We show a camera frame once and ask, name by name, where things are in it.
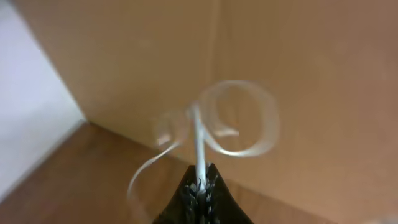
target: wooden floor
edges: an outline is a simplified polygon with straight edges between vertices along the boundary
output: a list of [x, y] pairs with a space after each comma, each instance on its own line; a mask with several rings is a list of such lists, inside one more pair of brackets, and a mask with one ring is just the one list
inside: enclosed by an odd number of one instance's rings
[[[174, 158], [162, 158], [140, 175], [133, 193], [137, 200], [128, 203], [131, 176], [156, 154], [83, 124], [0, 204], [0, 223], [137, 223], [133, 218], [138, 214], [151, 219], [167, 204], [187, 168]], [[228, 187], [254, 223], [333, 223], [232, 182]]]

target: brown cardboard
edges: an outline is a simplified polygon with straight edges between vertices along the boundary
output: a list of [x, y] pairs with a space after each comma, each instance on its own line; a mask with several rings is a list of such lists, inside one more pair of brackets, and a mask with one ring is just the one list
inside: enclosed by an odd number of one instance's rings
[[[16, 4], [92, 122], [153, 146], [158, 115], [217, 80], [254, 80], [278, 101], [280, 141], [252, 159], [208, 151], [223, 176], [339, 223], [397, 213], [395, 1]], [[250, 101], [226, 101], [242, 134], [229, 146], [247, 145]], [[192, 150], [175, 153], [192, 161]]]

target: black object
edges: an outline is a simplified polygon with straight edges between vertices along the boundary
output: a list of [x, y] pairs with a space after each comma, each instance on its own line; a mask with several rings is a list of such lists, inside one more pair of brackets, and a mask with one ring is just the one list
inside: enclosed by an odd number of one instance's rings
[[206, 198], [197, 197], [195, 166], [189, 166], [155, 224], [253, 223], [230, 194], [214, 164], [206, 171]]

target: white stick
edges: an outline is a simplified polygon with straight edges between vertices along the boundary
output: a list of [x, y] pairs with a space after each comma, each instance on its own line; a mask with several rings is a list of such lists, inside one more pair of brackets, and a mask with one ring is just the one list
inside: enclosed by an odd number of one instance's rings
[[197, 184], [199, 185], [198, 195], [206, 193], [206, 159], [205, 159], [205, 141], [203, 135], [203, 124], [200, 118], [198, 105], [192, 106], [193, 124], [195, 129], [195, 151], [197, 156], [196, 174]]

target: white ribbon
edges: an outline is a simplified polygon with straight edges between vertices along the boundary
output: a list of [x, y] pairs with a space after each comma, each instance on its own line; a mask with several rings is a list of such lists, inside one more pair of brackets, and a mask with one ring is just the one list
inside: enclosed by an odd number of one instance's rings
[[[237, 130], [230, 128], [223, 124], [218, 117], [217, 112], [217, 99], [222, 92], [226, 89], [236, 86], [246, 90], [258, 103], [262, 130], [259, 140], [251, 147], [242, 151], [228, 151], [223, 149], [212, 136], [212, 133], [216, 137], [222, 138], [225, 136], [237, 136], [239, 133]], [[150, 166], [157, 159], [161, 158], [166, 153], [181, 146], [188, 136], [190, 129], [190, 120], [194, 119], [194, 123], [199, 125], [200, 131], [203, 134], [203, 140], [207, 143], [210, 149], [233, 157], [250, 157], [258, 156], [271, 150], [279, 137], [279, 117], [277, 111], [277, 105], [275, 99], [271, 94], [260, 88], [259, 86], [244, 80], [225, 80], [215, 86], [207, 89], [199, 97], [199, 100], [194, 102], [189, 110], [185, 113], [169, 113], [166, 114], [163, 122], [159, 123], [157, 131], [159, 132], [158, 143], [159, 145], [167, 142], [172, 142], [170, 146], [160, 153], [159, 155], [149, 159], [145, 162], [132, 177], [129, 188], [127, 190], [127, 196], [130, 197], [132, 185], [141, 173], [143, 169]], [[167, 125], [172, 126], [174, 131], [174, 137], [172, 131]]]

